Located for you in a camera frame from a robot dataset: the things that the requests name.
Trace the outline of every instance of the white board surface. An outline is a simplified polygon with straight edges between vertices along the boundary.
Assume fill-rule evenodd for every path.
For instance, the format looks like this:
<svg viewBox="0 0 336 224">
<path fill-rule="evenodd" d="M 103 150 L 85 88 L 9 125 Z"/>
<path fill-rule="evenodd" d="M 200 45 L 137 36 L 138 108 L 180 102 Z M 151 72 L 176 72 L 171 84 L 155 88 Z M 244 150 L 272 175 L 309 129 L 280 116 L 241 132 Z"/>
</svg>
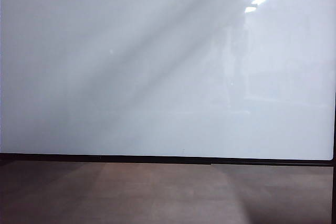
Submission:
<svg viewBox="0 0 336 224">
<path fill-rule="evenodd" d="M 336 0 L 1 0 L 1 152 L 332 159 Z"/>
</svg>

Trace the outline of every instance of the brown floor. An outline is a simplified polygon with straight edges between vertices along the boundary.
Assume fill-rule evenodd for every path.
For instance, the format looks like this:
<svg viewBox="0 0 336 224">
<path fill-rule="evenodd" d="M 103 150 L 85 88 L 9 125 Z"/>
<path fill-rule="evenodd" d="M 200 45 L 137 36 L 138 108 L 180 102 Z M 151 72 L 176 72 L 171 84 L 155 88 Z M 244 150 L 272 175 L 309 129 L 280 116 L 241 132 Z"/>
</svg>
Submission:
<svg viewBox="0 0 336 224">
<path fill-rule="evenodd" d="M 330 224 L 332 169 L 0 162 L 0 223 Z"/>
</svg>

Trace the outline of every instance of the whiteboard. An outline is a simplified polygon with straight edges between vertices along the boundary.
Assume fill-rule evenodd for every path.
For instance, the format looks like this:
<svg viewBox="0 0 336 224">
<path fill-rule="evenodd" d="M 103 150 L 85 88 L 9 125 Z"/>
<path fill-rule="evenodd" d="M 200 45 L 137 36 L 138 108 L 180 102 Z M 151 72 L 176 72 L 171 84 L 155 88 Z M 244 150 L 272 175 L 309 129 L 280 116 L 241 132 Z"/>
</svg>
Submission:
<svg viewBox="0 0 336 224">
<path fill-rule="evenodd" d="M 1 0 L 1 152 L 332 159 L 336 0 L 253 1 Z"/>
</svg>

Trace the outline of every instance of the black frame edge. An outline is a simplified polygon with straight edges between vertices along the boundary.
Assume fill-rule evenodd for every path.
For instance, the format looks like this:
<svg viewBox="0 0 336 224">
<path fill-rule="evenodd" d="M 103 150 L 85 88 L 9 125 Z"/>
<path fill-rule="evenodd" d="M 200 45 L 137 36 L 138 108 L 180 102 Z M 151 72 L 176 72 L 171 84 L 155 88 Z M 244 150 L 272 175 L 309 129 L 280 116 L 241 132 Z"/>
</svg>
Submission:
<svg viewBox="0 0 336 224">
<path fill-rule="evenodd" d="M 233 164 L 233 165 L 282 165 L 282 166 L 335 166 L 331 161 L 257 159 L 257 158 L 217 158 L 179 156 L 123 156 L 123 155 L 68 155 L 68 154 L 24 154 L 0 153 L 3 160 L 58 161 L 58 162 L 102 162 L 102 163 L 159 163 L 159 164 Z"/>
</svg>

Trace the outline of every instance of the floor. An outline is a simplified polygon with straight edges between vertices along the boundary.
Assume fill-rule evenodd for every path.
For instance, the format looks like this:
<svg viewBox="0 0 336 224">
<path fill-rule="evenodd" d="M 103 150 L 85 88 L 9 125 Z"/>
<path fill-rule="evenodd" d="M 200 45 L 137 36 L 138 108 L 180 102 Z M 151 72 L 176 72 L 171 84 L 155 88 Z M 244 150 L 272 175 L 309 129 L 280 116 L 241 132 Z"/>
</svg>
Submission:
<svg viewBox="0 0 336 224">
<path fill-rule="evenodd" d="M 0 161 L 0 224 L 330 224 L 332 168 Z"/>
</svg>

